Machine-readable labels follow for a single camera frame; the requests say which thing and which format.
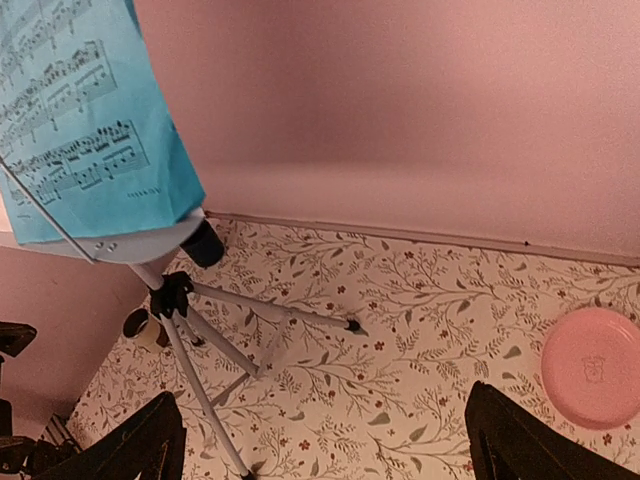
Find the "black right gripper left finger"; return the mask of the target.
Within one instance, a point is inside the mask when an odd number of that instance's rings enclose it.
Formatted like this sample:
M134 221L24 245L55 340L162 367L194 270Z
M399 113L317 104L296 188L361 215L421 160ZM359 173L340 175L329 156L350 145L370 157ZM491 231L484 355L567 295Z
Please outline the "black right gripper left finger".
M185 446L175 396L163 391L90 448L35 477L180 480Z

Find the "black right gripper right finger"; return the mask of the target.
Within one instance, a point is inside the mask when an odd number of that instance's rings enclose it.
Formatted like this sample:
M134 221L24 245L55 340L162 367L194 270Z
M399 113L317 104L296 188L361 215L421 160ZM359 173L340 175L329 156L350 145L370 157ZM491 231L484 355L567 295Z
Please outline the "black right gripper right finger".
M471 388L465 423L477 479L638 478L636 473L558 434L481 381Z

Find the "white perforated music stand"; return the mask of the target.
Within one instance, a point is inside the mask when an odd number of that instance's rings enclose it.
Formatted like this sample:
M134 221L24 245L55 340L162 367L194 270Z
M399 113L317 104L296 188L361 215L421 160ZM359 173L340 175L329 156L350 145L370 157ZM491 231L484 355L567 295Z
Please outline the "white perforated music stand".
M266 371L267 363L262 362L262 364L257 365L238 350L190 306L188 295L191 293L197 293L212 299L234 303L238 306L246 306L253 309L263 307L280 313L283 321L287 321L290 318L300 318L309 322L343 328L352 333L357 333L362 330L360 323L355 319L336 319L326 317L304 312L297 308L287 308L243 295L233 294L219 288L207 287L201 283L192 282L189 275L184 272L178 272L171 275L160 275L154 272L146 263L132 264L130 268L150 289L151 312L159 316L159 320L168 334L174 353L179 360L180 365L183 367L187 379L194 390L195 396L198 399L214 432L226 449L228 456L235 464L239 476L242 479L254 479L256 477L255 473L251 471L240 457L239 451L233 445L230 436L217 416L214 406L219 404L226 395L246 380L250 378L257 379L263 375ZM178 333L178 326L181 326L185 330L193 345L199 345L203 339L208 340L232 362L240 366L244 371L244 374L223 393L213 399L209 398L191 360L189 359L188 353Z

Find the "blue sheet music page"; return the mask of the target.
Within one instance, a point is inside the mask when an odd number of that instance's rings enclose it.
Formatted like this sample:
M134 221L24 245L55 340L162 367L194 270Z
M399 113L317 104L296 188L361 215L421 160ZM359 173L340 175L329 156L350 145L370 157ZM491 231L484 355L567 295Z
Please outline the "blue sheet music page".
M21 244L167 228L205 198L130 1L2 3L1 157Z

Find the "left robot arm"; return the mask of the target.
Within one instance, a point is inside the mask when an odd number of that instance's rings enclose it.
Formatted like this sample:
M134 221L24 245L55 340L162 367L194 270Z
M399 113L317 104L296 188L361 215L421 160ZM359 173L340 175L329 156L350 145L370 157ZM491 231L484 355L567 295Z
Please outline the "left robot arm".
M16 359L36 335L36 328L30 325L1 322L1 380L7 360ZM77 442L69 436L38 437L32 419L25 416L26 399L12 385L1 384L1 475L6 478L37 477L80 453Z

